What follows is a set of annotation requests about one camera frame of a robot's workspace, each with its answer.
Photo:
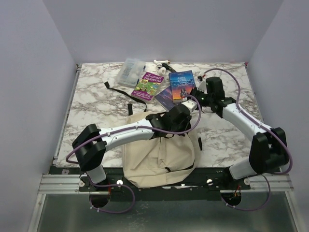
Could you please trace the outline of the Jane Eyre book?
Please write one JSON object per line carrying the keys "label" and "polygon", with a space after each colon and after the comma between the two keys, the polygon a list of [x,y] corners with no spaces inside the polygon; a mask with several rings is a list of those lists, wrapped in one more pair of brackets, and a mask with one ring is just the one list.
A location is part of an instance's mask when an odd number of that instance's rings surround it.
{"label": "Jane Eyre book", "polygon": [[181,102],[196,87],[191,70],[169,73],[169,83],[174,103]]}

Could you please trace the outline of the beige canvas student backpack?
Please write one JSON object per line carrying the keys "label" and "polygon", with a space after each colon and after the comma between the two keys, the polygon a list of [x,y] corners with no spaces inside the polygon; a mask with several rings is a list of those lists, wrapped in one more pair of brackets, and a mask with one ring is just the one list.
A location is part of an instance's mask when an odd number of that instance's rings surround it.
{"label": "beige canvas student backpack", "polygon": [[185,136],[131,142],[122,151],[124,177],[140,189],[185,180],[201,155],[196,130]]}

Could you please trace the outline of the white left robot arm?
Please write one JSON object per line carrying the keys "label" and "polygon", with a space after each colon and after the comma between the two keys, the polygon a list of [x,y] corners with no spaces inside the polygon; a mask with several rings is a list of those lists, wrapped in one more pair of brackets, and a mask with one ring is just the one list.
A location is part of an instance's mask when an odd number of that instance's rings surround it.
{"label": "white left robot arm", "polygon": [[153,188],[183,181],[195,169],[199,155],[190,124],[196,108],[196,103],[186,101],[168,112],[130,115],[126,125],[116,128],[88,125],[72,143],[81,171],[95,190],[104,190],[104,154],[122,146],[124,177],[133,185]]}

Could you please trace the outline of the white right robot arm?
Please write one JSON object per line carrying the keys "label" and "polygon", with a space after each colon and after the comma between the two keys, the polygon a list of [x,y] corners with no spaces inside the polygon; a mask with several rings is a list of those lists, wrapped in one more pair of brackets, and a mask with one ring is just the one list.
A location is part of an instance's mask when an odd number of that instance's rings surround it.
{"label": "white right robot arm", "polygon": [[221,78],[199,77],[198,82],[199,86],[193,88],[190,94],[201,106],[209,107],[220,118],[232,123],[251,141],[249,157],[230,166],[222,177],[225,188],[234,189],[244,177],[275,171],[289,162],[283,129],[272,128],[256,120],[235,99],[226,97]]}

